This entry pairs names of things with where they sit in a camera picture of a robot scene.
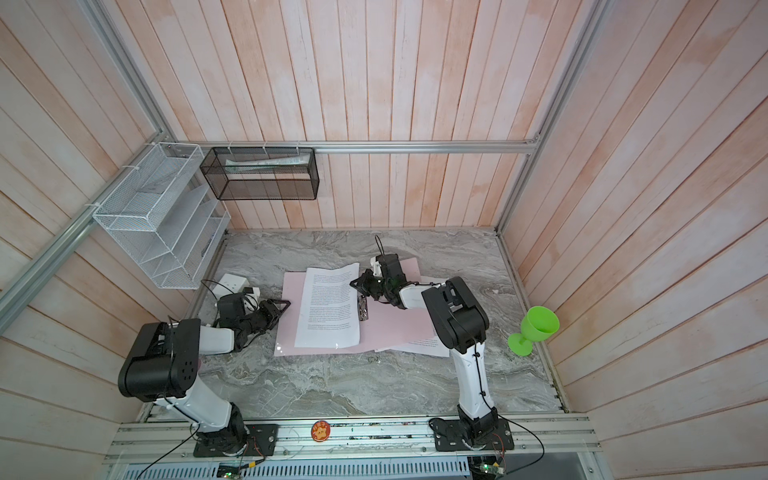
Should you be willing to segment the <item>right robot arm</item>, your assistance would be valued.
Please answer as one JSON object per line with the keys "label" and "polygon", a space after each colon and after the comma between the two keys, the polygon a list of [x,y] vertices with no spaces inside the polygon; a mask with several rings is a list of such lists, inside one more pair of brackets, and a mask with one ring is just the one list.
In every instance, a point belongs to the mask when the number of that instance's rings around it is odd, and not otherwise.
{"label": "right robot arm", "polygon": [[459,419],[436,419],[433,431],[445,440],[458,440],[464,448],[481,448],[499,426],[500,416],[485,370],[489,318],[466,282],[460,277],[440,283],[410,281],[396,254],[380,254],[350,287],[364,298],[401,310],[427,311],[439,340],[449,350],[459,383]]}

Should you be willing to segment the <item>pink file folder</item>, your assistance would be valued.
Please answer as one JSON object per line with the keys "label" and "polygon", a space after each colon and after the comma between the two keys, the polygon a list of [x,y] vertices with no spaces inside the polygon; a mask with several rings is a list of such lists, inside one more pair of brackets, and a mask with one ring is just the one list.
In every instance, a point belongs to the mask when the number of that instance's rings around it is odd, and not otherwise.
{"label": "pink file folder", "polygon": [[282,297],[289,300],[291,306],[278,322],[274,349],[274,355],[277,357],[386,350],[412,341],[428,339],[436,334],[426,309],[402,310],[368,299],[369,318],[359,323],[360,341],[356,346],[344,349],[297,348],[294,342],[306,271],[287,272],[284,275]]}

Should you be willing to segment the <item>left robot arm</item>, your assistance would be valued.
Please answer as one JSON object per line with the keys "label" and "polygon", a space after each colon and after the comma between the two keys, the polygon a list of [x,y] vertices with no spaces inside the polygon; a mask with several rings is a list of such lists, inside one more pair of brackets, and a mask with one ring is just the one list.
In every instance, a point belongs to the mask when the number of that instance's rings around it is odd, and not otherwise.
{"label": "left robot arm", "polygon": [[143,325],[118,374],[118,389],[189,421],[196,458],[266,458],[274,454],[278,426],[246,424],[239,407],[214,393],[198,371],[203,356],[240,353],[270,332],[291,302],[238,292],[221,296],[216,306],[210,325],[199,318]]}

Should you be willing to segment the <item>printed white paper sheet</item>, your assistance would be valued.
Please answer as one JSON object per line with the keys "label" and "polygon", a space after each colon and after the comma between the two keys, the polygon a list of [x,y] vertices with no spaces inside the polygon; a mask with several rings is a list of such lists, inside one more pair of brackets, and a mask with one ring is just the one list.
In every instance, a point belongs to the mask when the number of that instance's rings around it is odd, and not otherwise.
{"label": "printed white paper sheet", "polygon": [[358,263],[338,269],[307,269],[295,347],[344,349],[359,343],[358,292],[350,286],[359,273]]}

